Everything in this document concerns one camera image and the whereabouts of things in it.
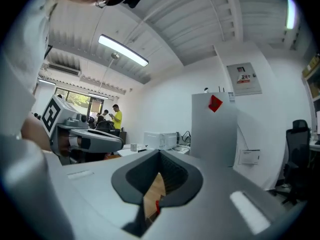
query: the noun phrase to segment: paper sign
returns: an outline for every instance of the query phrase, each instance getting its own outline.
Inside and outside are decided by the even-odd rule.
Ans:
[[[238,77],[237,84],[250,83],[251,75],[250,74],[240,74]]]
[[[240,150],[239,165],[257,165],[260,158],[260,149]]]
[[[229,94],[229,101],[235,102],[235,94],[233,92],[228,92],[228,94]]]

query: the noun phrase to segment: floor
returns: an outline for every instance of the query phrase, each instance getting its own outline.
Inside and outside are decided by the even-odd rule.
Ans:
[[[275,189],[277,191],[281,191],[281,192],[290,192],[290,187],[282,187],[282,186],[276,186]],[[287,197],[281,195],[281,194],[277,194],[275,196],[275,198],[282,203],[284,200],[286,200]],[[292,207],[294,207],[294,205],[291,202],[286,202],[285,204],[283,204],[284,208],[289,211]]]
[[[144,215],[150,217],[157,211],[156,201],[166,195],[165,184],[160,173],[155,177],[148,192],[144,195]]]

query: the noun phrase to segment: tree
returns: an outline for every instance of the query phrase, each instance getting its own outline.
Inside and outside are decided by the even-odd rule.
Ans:
[[[74,93],[71,91],[69,92],[68,99],[67,99],[68,103],[71,103],[73,105],[77,105],[83,108],[87,108],[89,106],[89,101],[90,101],[90,97],[82,94]]]

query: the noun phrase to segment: robotic arm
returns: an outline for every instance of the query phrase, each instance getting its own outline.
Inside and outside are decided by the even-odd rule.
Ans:
[[[121,150],[124,146],[121,138],[90,129],[85,115],[80,114],[69,103],[55,95],[46,106],[41,122],[50,139],[51,150],[58,156],[61,156],[59,136],[62,132],[68,133],[70,153],[73,150],[109,153]]]

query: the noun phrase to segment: monitor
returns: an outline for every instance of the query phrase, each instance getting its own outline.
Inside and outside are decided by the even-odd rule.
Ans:
[[[320,135],[320,111],[316,112],[316,134]]]

